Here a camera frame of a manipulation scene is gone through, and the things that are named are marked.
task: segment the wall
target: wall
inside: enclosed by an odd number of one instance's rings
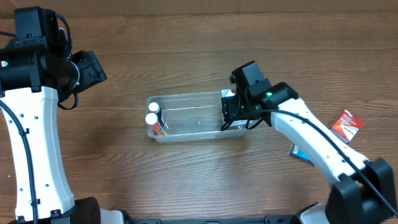
[[[390,11],[397,0],[0,0],[0,16],[41,6],[65,17],[245,12]]]

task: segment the red packet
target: red packet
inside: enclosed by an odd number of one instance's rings
[[[332,131],[343,142],[348,143],[362,127],[363,121],[357,116],[351,114],[348,110],[344,110],[337,121],[333,124]]]

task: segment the plastic bin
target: plastic bin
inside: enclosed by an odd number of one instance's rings
[[[165,135],[155,135],[147,125],[147,135],[158,142],[192,141],[201,139],[233,138],[242,136],[244,125],[231,126],[220,131],[223,125],[221,113],[221,91],[187,93],[179,95],[151,96],[148,105],[156,102],[162,108]]]

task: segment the wooden table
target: wooden table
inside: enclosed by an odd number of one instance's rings
[[[231,88],[255,60],[287,82],[325,124],[349,109],[364,120],[350,146],[398,173],[398,14],[270,13],[68,19],[73,50],[93,50],[108,80],[58,110],[63,164],[75,198],[137,218],[232,218],[295,213],[326,202],[314,166],[265,124],[238,139],[159,144],[145,131],[152,95]],[[14,32],[13,20],[0,30]],[[0,37],[4,45],[7,37]],[[0,221],[14,218],[16,181],[0,122]]]

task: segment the white bottle cap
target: white bottle cap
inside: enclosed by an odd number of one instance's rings
[[[145,122],[149,125],[154,125],[157,122],[157,116],[154,113],[149,113],[145,116]]]
[[[148,109],[150,112],[157,113],[159,112],[159,105],[155,102],[149,104]]]

